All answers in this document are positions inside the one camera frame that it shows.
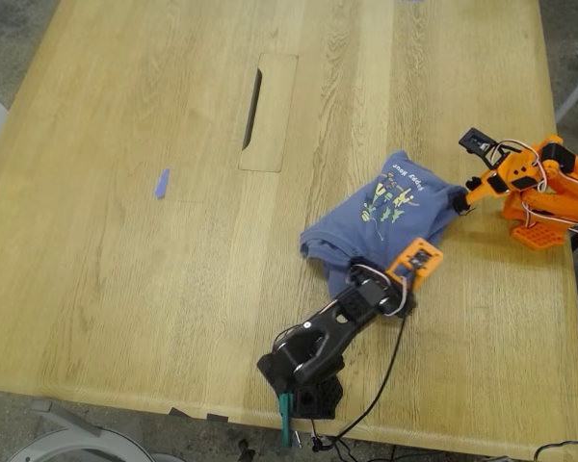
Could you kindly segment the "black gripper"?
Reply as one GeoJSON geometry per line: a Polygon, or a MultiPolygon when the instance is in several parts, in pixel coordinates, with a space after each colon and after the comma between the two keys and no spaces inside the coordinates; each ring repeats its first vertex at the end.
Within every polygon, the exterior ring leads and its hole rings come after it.
{"type": "Polygon", "coordinates": [[[339,314],[350,322],[366,322],[371,315],[406,318],[415,297],[404,276],[393,278],[367,262],[353,262],[348,287],[339,294],[339,314]]]}

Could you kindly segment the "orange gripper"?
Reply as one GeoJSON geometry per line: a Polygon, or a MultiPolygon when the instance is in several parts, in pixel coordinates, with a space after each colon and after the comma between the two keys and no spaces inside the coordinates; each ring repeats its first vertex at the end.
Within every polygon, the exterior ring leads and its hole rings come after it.
{"type": "Polygon", "coordinates": [[[473,176],[465,182],[468,192],[454,197],[452,205],[459,216],[467,215],[485,197],[543,188],[545,173],[539,154],[531,149],[497,148],[487,166],[481,178],[473,176]]]}

